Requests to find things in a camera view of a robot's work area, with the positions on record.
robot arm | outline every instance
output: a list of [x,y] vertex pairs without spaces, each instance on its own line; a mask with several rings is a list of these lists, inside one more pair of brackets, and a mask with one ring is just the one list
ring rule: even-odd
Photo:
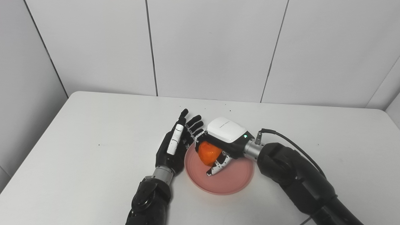
[[[262,133],[279,135],[298,151],[280,143],[261,143]],[[201,141],[221,148],[230,157],[256,162],[260,172],[277,182],[296,207],[318,225],[362,225],[338,200],[333,186],[319,166],[296,144],[276,131],[262,129],[254,138],[245,128],[226,118],[212,121]]]
[[172,130],[165,135],[156,154],[154,173],[140,182],[126,225],[165,225],[172,197],[172,178],[183,170],[184,156],[194,137],[203,132],[201,116],[186,123],[187,114],[188,110],[183,110]]

orange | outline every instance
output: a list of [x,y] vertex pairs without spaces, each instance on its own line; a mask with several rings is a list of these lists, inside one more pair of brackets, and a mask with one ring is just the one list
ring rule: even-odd
[[201,142],[198,148],[200,160],[206,166],[212,166],[212,164],[215,162],[221,152],[222,149],[210,144],[207,141]]

white tiled wall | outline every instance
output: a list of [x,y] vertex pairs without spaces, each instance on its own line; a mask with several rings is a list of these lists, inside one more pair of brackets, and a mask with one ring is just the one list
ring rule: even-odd
[[400,129],[400,94],[389,105],[388,109],[386,109],[386,112]]
[[148,3],[160,96],[260,101],[286,1]]
[[68,95],[156,95],[144,0],[26,2]]
[[367,108],[379,108],[385,110],[400,92],[400,57],[376,90],[374,96],[368,102]]
[[400,56],[399,12],[398,0],[290,1],[263,102],[366,107]]
[[10,176],[0,168],[0,193],[7,185],[7,183],[10,181],[10,179],[11,179]]
[[69,94],[385,109],[400,89],[398,0],[289,1],[267,83],[285,0],[27,3]]
[[0,191],[66,100],[24,1],[1,1]]

pink plate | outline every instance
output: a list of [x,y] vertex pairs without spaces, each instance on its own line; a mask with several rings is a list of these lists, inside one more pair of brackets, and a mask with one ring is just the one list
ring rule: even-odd
[[245,188],[254,173],[249,159],[233,159],[219,173],[207,176],[210,167],[203,164],[192,145],[185,156],[185,169],[192,182],[200,189],[215,195],[230,195]]

white table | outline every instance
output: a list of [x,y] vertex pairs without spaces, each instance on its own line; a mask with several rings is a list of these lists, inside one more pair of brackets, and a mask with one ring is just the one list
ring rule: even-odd
[[[291,138],[322,167],[339,199],[365,224],[400,221],[400,130],[380,110],[74,93],[0,195],[2,225],[122,225],[161,137],[182,109],[207,124],[224,116]],[[265,135],[263,142],[282,139]],[[258,169],[228,196],[172,182],[169,225],[298,225],[300,213]]]

